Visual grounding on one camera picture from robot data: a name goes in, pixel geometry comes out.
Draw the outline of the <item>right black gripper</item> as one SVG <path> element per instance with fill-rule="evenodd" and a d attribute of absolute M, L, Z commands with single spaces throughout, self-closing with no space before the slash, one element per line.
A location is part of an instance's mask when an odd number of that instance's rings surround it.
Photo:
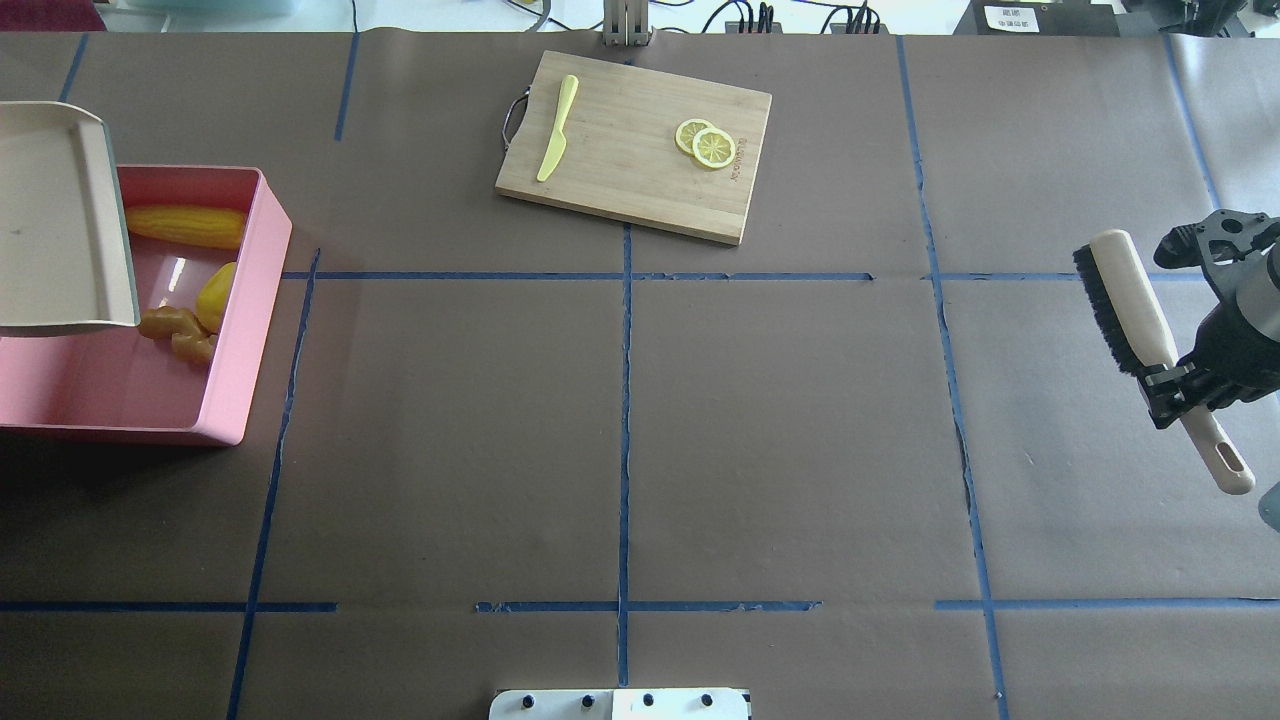
<path fill-rule="evenodd" d="M 1254 402 L 1279 387 L 1277 218 L 1217 210 L 1170 229 L 1153 252 L 1165 269 L 1198 266 L 1217 297 L 1199 323 L 1181 373 L 1157 386 L 1158 418 L 1167 428 L 1172 409 L 1216 411 Z"/>

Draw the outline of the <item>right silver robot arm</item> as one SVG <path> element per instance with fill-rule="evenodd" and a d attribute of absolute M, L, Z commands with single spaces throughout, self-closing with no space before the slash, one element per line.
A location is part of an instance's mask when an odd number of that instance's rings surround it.
<path fill-rule="evenodd" d="M 1164 429 L 1179 421 L 1219 488 L 1245 495 L 1254 477 L 1213 411 L 1277 392 L 1277 219 L 1219 210 L 1170 229 L 1153 260 L 1164 269 L 1199 268 L 1217 302 L 1188 354 L 1142 368 L 1152 423 Z"/>

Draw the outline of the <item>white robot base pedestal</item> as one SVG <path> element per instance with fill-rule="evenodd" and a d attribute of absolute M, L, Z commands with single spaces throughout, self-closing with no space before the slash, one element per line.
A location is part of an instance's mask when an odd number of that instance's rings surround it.
<path fill-rule="evenodd" d="M 749 691 L 730 687 L 508 689 L 489 719 L 751 719 Z"/>

